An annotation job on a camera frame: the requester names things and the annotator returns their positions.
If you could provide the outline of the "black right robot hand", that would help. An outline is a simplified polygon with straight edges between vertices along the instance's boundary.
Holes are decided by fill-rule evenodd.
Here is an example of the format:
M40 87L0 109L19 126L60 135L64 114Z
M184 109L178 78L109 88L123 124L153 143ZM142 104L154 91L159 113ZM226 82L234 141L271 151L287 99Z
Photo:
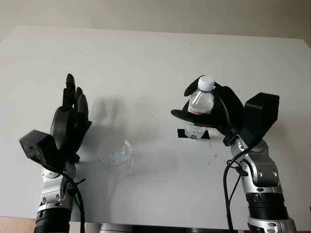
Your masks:
M224 145L228 147L241 134L244 107L238 96L228 86L215 83L212 94L215 101L210 114L195 115L188 112L189 101L181 110L171 110L171 114L195 126L217 129L224 136Z

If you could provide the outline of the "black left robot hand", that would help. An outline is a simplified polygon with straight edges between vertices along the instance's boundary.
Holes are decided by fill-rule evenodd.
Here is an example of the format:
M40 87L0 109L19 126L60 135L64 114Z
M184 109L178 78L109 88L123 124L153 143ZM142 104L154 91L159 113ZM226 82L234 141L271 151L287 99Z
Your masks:
M74 76L69 73L63 89L62 105L56 109L51 125L51 135L62 167L79 162L77 151L92 124L88 113L86 96L80 87L75 86Z

